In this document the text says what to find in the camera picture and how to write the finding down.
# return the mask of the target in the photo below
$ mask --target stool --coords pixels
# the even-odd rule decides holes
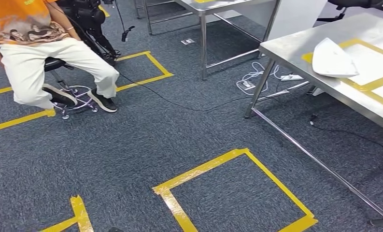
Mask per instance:
[[[53,77],[55,77],[56,82],[58,82],[59,85],[62,87],[60,91],[69,93],[70,95],[74,96],[78,101],[78,104],[74,107],[67,107],[56,102],[53,103],[55,108],[60,109],[62,111],[62,119],[69,118],[69,115],[67,114],[68,111],[81,109],[85,106],[89,107],[93,113],[97,112],[98,109],[91,104],[92,99],[86,94],[88,91],[91,90],[91,88],[86,86],[68,86],[65,83],[65,81],[59,76],[59,74],[57,74],[57,72],[55,71],[55,69],[58,69],[62,66],[70,70],[74,69],[72,66],[66,64],[66,62],[64,62],[61,59],[48,57],[45,60],[45,72],[50,72],[53,75]]]

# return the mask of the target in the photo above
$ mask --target white shoe sole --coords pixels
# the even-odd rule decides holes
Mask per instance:
[[[59,95],[62,95],[62,96],[64,96],[64,97],[69,98],[70,100],[73,101],[73,103],[74,103],[75,105],[77,105],[77,99],[74,98],[72,95],[70,95],[70,94],[68,94],[68,93],[66,93],[66,92],[60,91],[59,89],[57,89],[57,88],[51,86],[50,84],[44,84],[42,87],[48,88],[48,89],[52,90],[53,92],[55,92],[55,93],[57,93],[57,94],[59,94]]]
[[[94,100],[94,101],[99,105],[99,107],[100,107],[102,110],[104,110],[104,111],[106,111],[106,112],[109,112],[109,113],[114,113],[114,112],[117,111],[117,109],[115,109],[115,110],[111,110],[111,109],[108,109],[106,106],[104,106],[103,103],[101,103],[101,101],[100,101],[97,97],[95,97],[95,95],[93,95],[93,93],[92,93],[91,90],[87,92],[87,95],[88,95],[92,100]]]

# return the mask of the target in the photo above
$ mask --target power strip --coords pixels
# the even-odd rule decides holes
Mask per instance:
[[[303,80],[303,79],[304,78],[302,78],[300,75],[293,75],[293,74],[281,76],[281,81],[297,81],[297,80]]]

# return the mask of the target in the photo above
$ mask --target orange graphic t-shirt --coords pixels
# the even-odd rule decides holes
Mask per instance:
[[[0,44],[28,45],[69,36],[51,20],[45,3],[56,0],[0,0]]]

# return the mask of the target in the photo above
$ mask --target knee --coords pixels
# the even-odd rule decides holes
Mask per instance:
[[[112,66],[104,69],[102,72],[102,77],[104,79],[111,79],[113,81],[116,81],[119,75],[120,73],[116,69],[114,69]]]

